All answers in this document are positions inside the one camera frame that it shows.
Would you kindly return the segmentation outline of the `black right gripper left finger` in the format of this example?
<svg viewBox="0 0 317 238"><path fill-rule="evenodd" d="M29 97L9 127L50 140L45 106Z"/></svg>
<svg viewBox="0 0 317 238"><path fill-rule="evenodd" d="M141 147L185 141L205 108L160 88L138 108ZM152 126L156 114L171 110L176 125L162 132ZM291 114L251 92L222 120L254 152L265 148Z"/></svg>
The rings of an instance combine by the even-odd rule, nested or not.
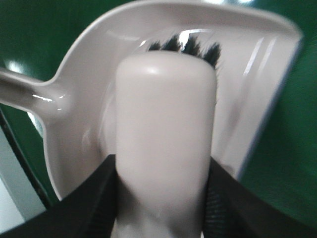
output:
<svg viewBox="0 0 317 238"><path fill-rule="evenodd" d="M115 155L54 207L2 238L109 238L116 218Z"/></svg>

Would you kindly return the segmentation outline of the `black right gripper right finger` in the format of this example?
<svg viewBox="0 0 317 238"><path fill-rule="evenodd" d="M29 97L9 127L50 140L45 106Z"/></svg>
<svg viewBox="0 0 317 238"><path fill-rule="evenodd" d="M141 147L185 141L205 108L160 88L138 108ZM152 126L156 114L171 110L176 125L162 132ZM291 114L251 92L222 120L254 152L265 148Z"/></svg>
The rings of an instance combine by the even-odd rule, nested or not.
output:
<svg viewBox="0 0 317 238"><path fill-rule="evenodd" d="M211 159L203 236L206 238L315 238L317 231L281 213Z"/></svg>

